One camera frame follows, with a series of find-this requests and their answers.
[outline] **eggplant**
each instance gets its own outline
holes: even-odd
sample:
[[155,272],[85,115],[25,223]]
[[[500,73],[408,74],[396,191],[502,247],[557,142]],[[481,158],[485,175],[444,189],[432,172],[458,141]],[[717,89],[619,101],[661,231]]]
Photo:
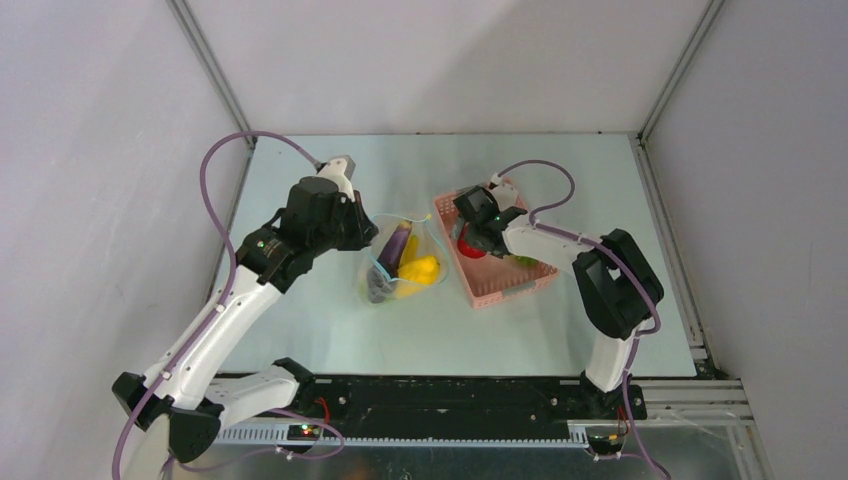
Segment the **eggplant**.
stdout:
[[377,257],[377,263],[382,265],[392,278],[397,277],[400,258],[403,256],[403,250],[406,248],[406,242],[411,234],[412,222],[402,220],[395,228],[392,236],[389,237],[389,241],[386,242],[380,256]]

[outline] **pink basket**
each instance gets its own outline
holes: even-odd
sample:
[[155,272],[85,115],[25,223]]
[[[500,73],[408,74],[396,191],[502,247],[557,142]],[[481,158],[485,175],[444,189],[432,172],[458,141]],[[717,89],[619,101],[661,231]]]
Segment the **pink basket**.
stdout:
[[[541,290],[559,275],[559,270],[542,262],[534,267],[527,267],[508,258],[500,259],[491,255],[468,258],[459,253],[456,240],[452,239],[450,234],[459,217],[459,212],[453,204],[456,195],[457,192],[439,195],[433,203],[439,212],[439,226],[447,240],[454,264],[459,267],[457,270],[472,307],[483,308],[508,298]],[[524,208],[521,197],[516,203]]]

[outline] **clear plastic bag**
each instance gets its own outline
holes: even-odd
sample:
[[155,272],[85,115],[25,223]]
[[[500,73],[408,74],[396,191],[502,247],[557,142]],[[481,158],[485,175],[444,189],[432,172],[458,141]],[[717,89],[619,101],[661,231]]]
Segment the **clear plastic bag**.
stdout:
[[442,283],[448,253],[431,225],[418,218],[380,213],[371,217],[380,229],[360,269],[360,290],[368,303],[401,299]]

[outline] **table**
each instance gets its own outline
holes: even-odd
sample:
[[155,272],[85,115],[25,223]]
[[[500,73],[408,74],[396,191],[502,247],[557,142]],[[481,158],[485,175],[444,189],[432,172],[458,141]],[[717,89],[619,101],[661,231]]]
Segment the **table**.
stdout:
[[[296,136],[319,160],[350,155],[366,212],[426,214],[433,197],[489,179],[516,161],[540,158],[567,168],[574,198],[540,218],[572,230],[629,231],[666,289],[662,330],[644,338],[636,376],[691,377],[684,320],[663,258],[636,161],[624,134]],[[289,188],[312,174],[285,144],[259,140],[232,225],[236,246],[284,206]],[[567,181],[541,166],[510,174],[530,206],[561,198]],[[383,305],[357,292],[362,252],[329,252],[271,307],[233,350],[225,372],[254,372],[292,357],[314,372],[398,375],[576,376],[592,349],[594,327],[577,284],[560,275],[548,289],[472,310],[457,272],[437,288]],[[224,271],[218,272],[218,283]]]

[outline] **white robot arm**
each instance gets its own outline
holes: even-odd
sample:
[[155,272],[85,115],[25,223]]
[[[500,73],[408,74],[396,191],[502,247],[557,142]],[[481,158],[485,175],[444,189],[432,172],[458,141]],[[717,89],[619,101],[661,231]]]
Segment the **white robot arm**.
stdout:
[[650,313],[630,280],[624,275],[613,278],[610,271],[615,265],[589,243],[615,251],[654,304],[663,297],[662,286],[627,232],[615,230],[603,237],[577,234],[575,240],[558,228],[532,224],[530,214],[515,206],[517,198],[515,187],[501,182],[498,175],[488,188],[473,187],[457,197],[454,204],[461,220],[469,224],[464,240],[488,254],[531,257],[576,278],[586,313],[597,329],[584,376],[600,394],[613,392],[621,385],[635,333]]
[[[360,250],[376,236],[377,227],[350,183],[353,169],[349,157],[334,158],[292,187],[286,208],[249,234],[236,253],[235,279],[226,300],[219,303],[223,291],[219,289],[143,375],[124,372],[113,384],[112,391],[127,413],[148,395],[136,420],[142,430],[160,415],[170,418],[169,451],[180,462],[200,456],[220,430],[287,407],[295,398],[299,374],[305,370],[290,359],[244,378],[212,381],[244,333],[312,268],[316,257],[330,249]],[[196,336],[213,310],[217,314]],[[187,342],[190,345],[168,368]]]

